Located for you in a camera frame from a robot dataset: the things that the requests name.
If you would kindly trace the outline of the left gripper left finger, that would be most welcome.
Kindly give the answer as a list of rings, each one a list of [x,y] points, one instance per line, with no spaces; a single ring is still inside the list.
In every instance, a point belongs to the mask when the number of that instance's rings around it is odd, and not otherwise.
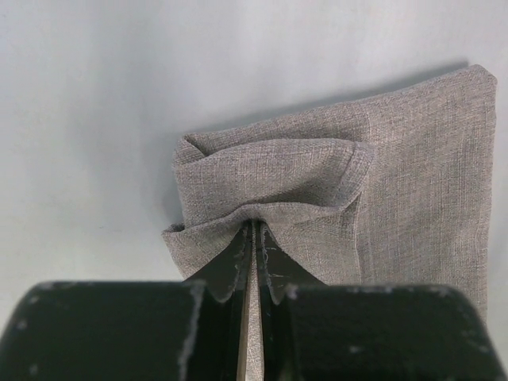
[[[47,281],[1,337],[4,380],[242,380],[252,225],[182,282]]]

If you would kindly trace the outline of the grey cloth napkin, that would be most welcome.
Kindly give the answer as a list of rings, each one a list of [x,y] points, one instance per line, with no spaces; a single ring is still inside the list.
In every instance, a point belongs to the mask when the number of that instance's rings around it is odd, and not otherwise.
[[[264,378],[256,224],[327,286],[444,285],[484,326],[496,78],[474,65],[395,92],[184,136],[187,279],[252,225],[245,379]]]

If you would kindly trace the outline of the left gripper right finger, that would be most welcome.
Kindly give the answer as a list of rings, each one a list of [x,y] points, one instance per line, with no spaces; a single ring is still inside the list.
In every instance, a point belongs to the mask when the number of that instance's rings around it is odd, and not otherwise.
[[[256,224],[266,380],[501,380],[475,307],[444,285],[327,286]]]

